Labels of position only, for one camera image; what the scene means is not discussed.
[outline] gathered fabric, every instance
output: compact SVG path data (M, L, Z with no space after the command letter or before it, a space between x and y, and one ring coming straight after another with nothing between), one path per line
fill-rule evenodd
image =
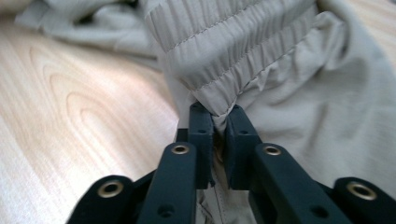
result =
M53 7L57 2L34 2L17 22L156 58L179 128L188 127L189 107L199 101L222 136L231 108L240 105L262 141L286 148L318 182L331 187L337 178L356 176L396 198L396 76L342 1L146 0L125 14L113 10L127 8L119 1L86 13L68 12L65 1ZM43 16L37 8L44 5L66 15ZM87 14L93 25L81 31L71 21ZM68 25L47 21L53 17ZM217 185L197 192L197 223L254 223L247 193L228 189L222 150L216 148L214 159Z

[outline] wood grain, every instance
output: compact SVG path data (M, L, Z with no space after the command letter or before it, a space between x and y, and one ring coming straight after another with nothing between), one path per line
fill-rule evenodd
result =
M396 6L347 2L396 68ZM65 223L98 178L154 169L176 125L162 74L0 17L0 223Z

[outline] gray fabric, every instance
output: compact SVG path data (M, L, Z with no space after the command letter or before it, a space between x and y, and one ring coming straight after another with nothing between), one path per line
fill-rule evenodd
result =
M62 40L131 54L159 69L155 41L144 24L143 10L118 0L34 1L17 24Z
M114 19L124 15L117 5L89 7L98 22L79 33L70 21L84 13L61 17L50 13L60 10L54 1L35 4L19 23L111 49L120 38L130 52L155 54L177 103L179 127L187 127L189 106L198 100L222 135L230 108L238 104L262 140L287 148L318 182L332 186L336 178L356 176L396 197L395 76L343 2L140 1L138 12L126 13L134 14L140 35L127 38L110 34L131 28ZM108 8L105 20L99 12ZM143 19L146 26L139 23ZM155 41L148 38L143 46L150 48L140 49L135 41L144 42L140 37L148 30ZM218 184L198 192L197 222L254 222L246 193L228 190L222 150L216 149L213 167Z

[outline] garment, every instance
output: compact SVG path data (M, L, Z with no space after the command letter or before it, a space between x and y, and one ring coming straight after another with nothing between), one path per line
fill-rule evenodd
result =
M189 106L199 101L222 135L237 104L264 142L285 147L318 182L356 176L396 197L395 76L343 2L139 4L179 127L187 127ZM222 150L213 168L218 184L198 192L197 221L254 222L246 193L228 190Z

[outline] black plastic part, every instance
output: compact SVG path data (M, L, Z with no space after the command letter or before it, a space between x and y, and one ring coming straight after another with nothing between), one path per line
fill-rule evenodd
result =
M99 189L106 183L119 182L122 190L119 194L103 198ZM109 185L107 192L119 188L120 185ZM128 208L134 193L133 182L124 176L110 175L96 181L78 202L69 224L75 223L123 223L129 218Z
M228 185L231 189L248 190L253 174L250 156L262 140L239 105L228 115L225 132L223 159Z
M176 142L166 147L137 223L195 222L196 157L192 144Z
M177 129L176 141L175 142L188 142L189 141L189 130L188 129Z
M211 168L213 163L212 117L200 103L190 106L189 143L197 148L196 188L207 189L208 184L214 185Z
M332 198L354 223L396 223L396 202L368 181L340 178Z
M271 200L277 214L272 223L350 223L285 148L260 144L256 146L253 164L258 182L252 191ZM254 194L250 201L253 206L260 206L252 200ZM256 215L258 219L268 216L265 207L256 210L260 213Z

